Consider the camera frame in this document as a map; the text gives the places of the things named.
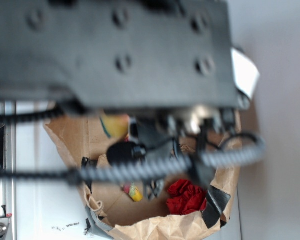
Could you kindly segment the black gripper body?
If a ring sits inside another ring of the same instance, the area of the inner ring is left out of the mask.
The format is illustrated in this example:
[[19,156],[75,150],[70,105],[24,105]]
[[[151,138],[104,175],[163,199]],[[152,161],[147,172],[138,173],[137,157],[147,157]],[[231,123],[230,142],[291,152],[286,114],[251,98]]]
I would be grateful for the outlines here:
[[0,0],[0,101],[155,115],[248,107],[218,0]]

